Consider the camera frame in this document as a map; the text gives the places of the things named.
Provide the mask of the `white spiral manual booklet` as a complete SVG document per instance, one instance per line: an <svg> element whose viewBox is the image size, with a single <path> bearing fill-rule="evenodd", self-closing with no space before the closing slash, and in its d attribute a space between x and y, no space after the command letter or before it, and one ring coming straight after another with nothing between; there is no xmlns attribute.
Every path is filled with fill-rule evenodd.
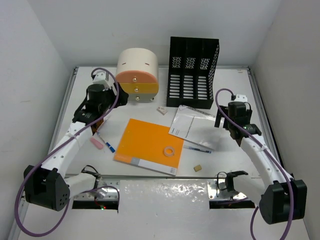
<svg viewBox="0 0 320 240"><path fill-rule="evenodd" d="M215 127L215 123L214 115L180 105L168 133L193 144L216 150L222 131Z"/></svg>

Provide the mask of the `cream round drawer cabinet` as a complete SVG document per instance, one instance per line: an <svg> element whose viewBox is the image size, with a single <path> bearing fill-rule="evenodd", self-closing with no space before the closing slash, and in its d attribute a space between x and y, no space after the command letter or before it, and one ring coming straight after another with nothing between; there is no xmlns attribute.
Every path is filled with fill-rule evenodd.
<svg viewBox="0 0 320 240"><path fill-rule="evenodd" d="M132 102L151 102L159 91L157 56L145 48L128 48L121 52L116 80Z"/></svg>

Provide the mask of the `black mesh file organizer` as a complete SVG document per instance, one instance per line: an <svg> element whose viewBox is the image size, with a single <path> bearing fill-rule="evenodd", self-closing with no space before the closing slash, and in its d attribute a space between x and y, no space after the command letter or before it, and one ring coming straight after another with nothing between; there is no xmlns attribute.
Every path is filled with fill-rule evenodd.
<svg viewBox="0 0 320 240"><path fill-rule="evenodd" d="M186 105L209 110L214 102L213 81L220 53L214 38L170 38L166 106Z"/></svg>

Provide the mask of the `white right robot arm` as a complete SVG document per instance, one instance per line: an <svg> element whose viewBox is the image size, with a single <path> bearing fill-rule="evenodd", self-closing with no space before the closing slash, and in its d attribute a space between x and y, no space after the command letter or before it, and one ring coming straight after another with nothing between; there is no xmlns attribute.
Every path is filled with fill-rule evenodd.
<svg viewBox="0 0 320 240"><path fill-rule="evenodd" d="M227 106L218 107L214 126L219 127L224 118L223 128L250 158L262 182L251 179L244 170L232 171L226 174L222 190L245 194L259 207L262 218L269 225L304 218L306 184L294 179L275 160L260 129L250 122L251 115L252 110L245 102L231 101Z"/></svg>

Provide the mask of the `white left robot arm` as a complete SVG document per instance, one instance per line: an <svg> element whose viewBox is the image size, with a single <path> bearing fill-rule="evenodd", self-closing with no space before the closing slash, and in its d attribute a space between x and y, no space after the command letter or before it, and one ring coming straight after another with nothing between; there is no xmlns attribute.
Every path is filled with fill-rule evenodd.
<svg viewBox="0 0 320 240"><path fill-rule="evenodd" d="M91 84L82 103L75 110L66 134L39 167L29 165L24 170L25 199L28 203L55 211L62 210L69 199L97 187L99 174L83 170L66 177L67 169L103 123L106 113L125 106L129 95L116 83L111 89Z"/></svg>

